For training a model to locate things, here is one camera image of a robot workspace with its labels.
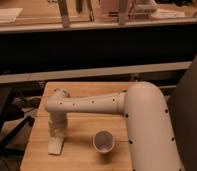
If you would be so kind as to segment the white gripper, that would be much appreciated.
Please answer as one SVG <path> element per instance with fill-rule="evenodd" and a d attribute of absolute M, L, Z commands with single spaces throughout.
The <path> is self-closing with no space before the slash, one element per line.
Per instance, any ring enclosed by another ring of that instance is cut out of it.
<path fill-rule="evenodd" d="M 64 138 L 68 126 L 67 115 L 64 113 L 51 113 L 49 115 L 48 125 L 51 137 Z"/>

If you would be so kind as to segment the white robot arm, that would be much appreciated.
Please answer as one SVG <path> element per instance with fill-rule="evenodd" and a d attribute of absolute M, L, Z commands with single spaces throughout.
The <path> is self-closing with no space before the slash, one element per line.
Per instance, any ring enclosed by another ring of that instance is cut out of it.
<path fill-rule="evenodd" d="M 122 114 L 134 171 L 183 171 L 166 100 L 152 83 L 136 82 L 125 91 L 88 97 L 56 89 L 45 110 L 54 129 L 63 126 L 69 113 Z"/>

